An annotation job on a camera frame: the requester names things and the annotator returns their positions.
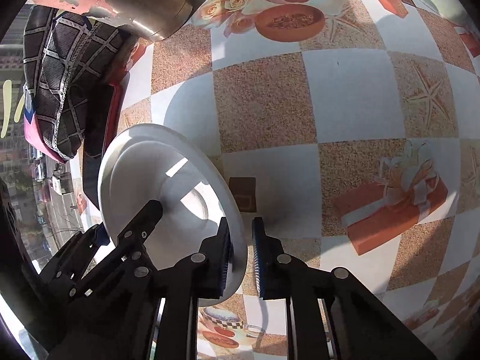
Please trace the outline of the pink cloth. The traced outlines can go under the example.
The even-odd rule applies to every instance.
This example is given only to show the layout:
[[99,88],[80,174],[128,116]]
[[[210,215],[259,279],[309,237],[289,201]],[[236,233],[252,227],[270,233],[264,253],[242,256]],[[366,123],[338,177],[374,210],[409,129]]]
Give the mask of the pink cloth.
[[66,164],[56,152],[49,148],[42,139],[41,130],[38,124],[36,111],[33,110],[32,99],[28,92],[27,85],[23,88],[24,98],[24,137],[26,141],[44,155],[53,159],[57,163]]

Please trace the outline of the black checkered cloth bag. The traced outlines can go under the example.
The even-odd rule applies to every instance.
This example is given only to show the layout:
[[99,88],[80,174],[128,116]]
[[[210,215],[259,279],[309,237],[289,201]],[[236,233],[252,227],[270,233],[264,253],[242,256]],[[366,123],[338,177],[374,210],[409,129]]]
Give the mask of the black checkered cloth bag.
[[45,144],[66,162],[84,139],[89,93],[128,60],[137,37],[86,16],[36,5],[24,28],[24,79]]

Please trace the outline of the dark red smartphone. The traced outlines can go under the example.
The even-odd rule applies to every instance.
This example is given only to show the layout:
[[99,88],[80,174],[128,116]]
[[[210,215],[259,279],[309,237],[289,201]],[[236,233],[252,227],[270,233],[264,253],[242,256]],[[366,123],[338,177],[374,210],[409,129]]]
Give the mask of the dark red smartphone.
[[111,68],[89,93],[82,155],[82,183],[86,197],[98,209],[98,174],[103,155],[116,136],[125,96],[126,67]]

